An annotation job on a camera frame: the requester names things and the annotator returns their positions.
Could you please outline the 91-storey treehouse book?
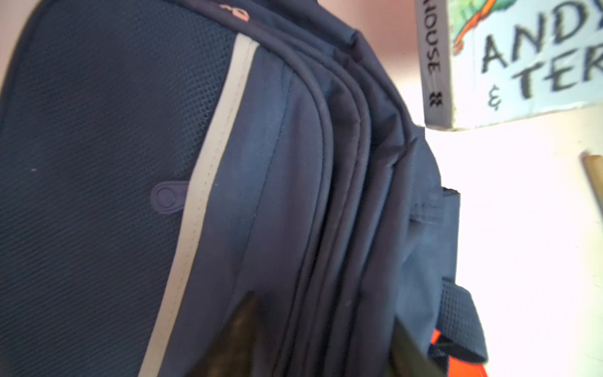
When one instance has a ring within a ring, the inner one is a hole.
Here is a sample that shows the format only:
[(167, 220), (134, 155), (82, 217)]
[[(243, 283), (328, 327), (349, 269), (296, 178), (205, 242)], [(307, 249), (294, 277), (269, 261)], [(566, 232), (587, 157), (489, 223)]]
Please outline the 91-storey treehouse book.
[(428, 127), (472, 130), (600, 105), (600, 1), (416, 2)]

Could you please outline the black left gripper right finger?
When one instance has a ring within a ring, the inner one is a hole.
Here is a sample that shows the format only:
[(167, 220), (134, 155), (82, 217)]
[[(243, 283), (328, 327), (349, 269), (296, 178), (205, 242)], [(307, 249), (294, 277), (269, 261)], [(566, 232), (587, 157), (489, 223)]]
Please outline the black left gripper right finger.
[(388, 376), (442, 377), (441, 369), (424, 356), (406, 328), (395, 320), (389, 348)]

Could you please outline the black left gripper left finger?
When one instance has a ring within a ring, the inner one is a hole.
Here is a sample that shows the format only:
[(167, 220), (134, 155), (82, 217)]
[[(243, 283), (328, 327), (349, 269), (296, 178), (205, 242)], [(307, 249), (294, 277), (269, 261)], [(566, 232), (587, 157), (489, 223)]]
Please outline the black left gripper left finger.
[(257, 334), (258, 297), (247, 292), (186, 376), (251, 376)]

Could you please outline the navy blue student backpack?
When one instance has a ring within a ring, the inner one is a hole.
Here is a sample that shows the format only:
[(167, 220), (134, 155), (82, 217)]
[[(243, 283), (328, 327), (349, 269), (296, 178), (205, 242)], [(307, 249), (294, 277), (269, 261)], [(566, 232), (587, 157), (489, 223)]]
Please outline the navy blue student backpack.
[(1, 93), (1, 374), (186, 376), (247, 292), (251, 376), (388, 376), (395, 320), (484, 364), (459, 207), (315, 1), (42, 1)]

